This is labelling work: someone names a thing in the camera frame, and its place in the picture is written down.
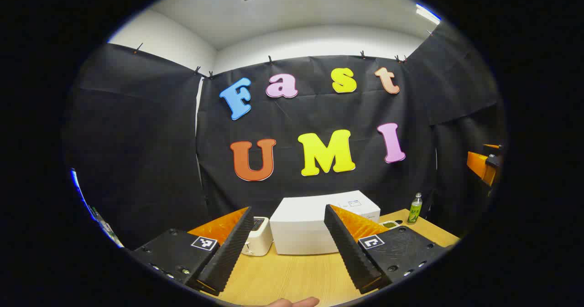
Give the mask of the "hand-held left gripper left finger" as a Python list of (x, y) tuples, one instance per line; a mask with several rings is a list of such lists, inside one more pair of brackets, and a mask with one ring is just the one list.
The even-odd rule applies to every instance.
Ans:
[(130, 255), (174, 282), (217, 296), (253, 226), (252, 208), (244, 207), (190, 231), (166, 230)]

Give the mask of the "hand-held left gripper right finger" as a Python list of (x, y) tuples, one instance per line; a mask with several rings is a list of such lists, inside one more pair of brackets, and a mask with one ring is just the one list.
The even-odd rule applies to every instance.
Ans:
[(361, 294), (399, 283), (451, 249), (407, 226), (386, 228), (331, 204), (325, 207), (324, 224)]

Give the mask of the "white microwave oven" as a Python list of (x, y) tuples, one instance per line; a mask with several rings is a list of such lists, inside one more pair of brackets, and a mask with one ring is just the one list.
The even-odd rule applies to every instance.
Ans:
[(283, 198), (270, 218), (276, 253), (321, 255), (338, 252), (327, 226), (325, 207), (334, 205), (378, 221), (381, 209), (361, 191)]

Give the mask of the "white toaster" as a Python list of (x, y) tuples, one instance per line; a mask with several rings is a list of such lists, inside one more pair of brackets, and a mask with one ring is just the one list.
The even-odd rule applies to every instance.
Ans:
[(244, 243), (241, 253), (248, 256), (265, 256), (273, 243), (271, 223), (269, 218), (254, 217), (254, 225)]

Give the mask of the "green tea bottle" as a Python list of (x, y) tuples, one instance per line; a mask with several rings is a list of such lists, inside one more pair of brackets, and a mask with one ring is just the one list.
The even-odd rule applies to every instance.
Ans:
[(411, 201), (409, 214), (407, 217), (407, 224), (415, 224), (417, 222), (422, 210), (422, 205), (423, 205), (422, 193), (417, 192), (415, 194), (414, 199)]

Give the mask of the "black backdrop cloth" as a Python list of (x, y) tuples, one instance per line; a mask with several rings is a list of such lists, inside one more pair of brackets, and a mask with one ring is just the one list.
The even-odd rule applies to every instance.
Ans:
[(490, 203), (468, 152), (504, 145), (490, 69), (453, 25), (439, 24), (406, 62), (318, 55), (236, 68), (203, 80), (115, 44), (87, 61), (73, 89), (65, 159), (90, 206), (135, 249), (283, 198), (359, 191), (453, 234)]

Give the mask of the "small ceiling light panel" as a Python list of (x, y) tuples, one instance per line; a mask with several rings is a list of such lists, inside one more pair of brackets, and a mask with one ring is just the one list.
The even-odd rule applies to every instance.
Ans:
[(438, 25), (441, 22), (440, 17), (436, 16), (436, 14), (434, 14), (421, 4), (416, 4), (416, 14), (434, 23), (435, 25)]

